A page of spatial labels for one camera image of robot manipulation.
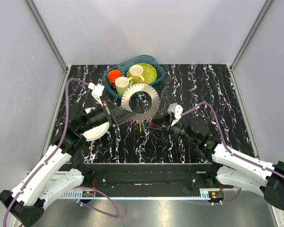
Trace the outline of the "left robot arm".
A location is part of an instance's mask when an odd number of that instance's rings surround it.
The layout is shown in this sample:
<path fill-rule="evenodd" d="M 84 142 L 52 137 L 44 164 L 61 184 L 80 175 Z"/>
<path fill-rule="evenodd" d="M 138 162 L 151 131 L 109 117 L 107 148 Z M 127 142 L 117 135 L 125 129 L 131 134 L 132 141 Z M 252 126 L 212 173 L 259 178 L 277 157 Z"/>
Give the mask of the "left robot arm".
<path fill-rule="evenodd" d="M 54 183 L 49 183 L 49 180 L 86 141 L 101 138 L 110 126 L 118 126 L 135 115 L 131 110 L 118 107 L 109 100 L 96 108 L 82 111 L 81 115 L 71 121 L 66 114 L 62 134 L 52 140 L 46 154 L 34 169 L 12 190 L 0 193 L 0 201 L 7 209 L 3 225 L 7 225 L 7 217 L 12 214 L 22 226 L 31 227 L 46 208 L 68 190 L 92 185 L 93 171 L 84 164 L 76 164 Z"/>

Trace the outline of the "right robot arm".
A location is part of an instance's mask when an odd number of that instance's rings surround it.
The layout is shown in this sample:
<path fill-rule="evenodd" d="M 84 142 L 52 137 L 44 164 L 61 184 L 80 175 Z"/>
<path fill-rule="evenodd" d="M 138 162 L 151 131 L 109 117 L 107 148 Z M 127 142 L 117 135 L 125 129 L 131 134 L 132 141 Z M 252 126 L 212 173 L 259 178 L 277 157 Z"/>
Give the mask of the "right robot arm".
<path fill-rule="evenodd" d="M 241 188 L 260 195 L 273 207 L 284 210 L 284 162 L 277 164 L 259 160 L 219 143 L 210 135 L 202 119 L 189 124 L 173 123 L 169 114 L 150 121 L 149 128 L 187 139 L 197 155 L 218 167 L 205 176 L 210 187 L 219 184 Z"/>

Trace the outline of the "metal keyring disc with rings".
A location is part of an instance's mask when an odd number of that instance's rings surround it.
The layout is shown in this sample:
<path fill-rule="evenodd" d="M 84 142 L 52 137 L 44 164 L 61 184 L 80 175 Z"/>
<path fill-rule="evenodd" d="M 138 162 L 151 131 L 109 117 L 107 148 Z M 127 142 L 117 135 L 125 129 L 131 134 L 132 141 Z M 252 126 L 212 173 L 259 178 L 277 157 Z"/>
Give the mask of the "metal keyring disc with rings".
<path fill-rule="evenodd" d="M 138 92 L 145 92 L 151 97 L 151 107 L 145 113 L 135 114 L 135 116 L 132 119 L 137 122 L 143 122 L 143 121 L 150 120 L 156 114 L 160 106 L 159 95 L 157 91 L 150 85 L 140 83 L 140 84 L 135 84 L 135 85 L 130 86 L 122 95 L 121 108 L 127 111 L 133 112 L 130 108 L 129 101 L 130 101 L 130 98 Z"/>

